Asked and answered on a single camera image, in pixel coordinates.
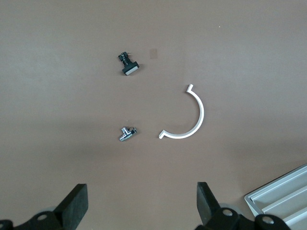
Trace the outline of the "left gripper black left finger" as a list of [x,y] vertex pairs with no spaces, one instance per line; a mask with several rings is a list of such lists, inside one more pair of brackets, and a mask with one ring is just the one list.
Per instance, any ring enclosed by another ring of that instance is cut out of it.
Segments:
[[77,184],[53,211],[34,215],[15,230],[75,230],[88,210],[86,184]]

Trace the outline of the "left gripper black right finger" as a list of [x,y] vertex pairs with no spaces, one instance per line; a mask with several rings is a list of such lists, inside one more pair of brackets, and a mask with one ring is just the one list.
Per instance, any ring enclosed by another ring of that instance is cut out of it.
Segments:
[[229,207],[221,207],[206,182],[197,183],[197,210],[202,230],[237,230],[239,215]]

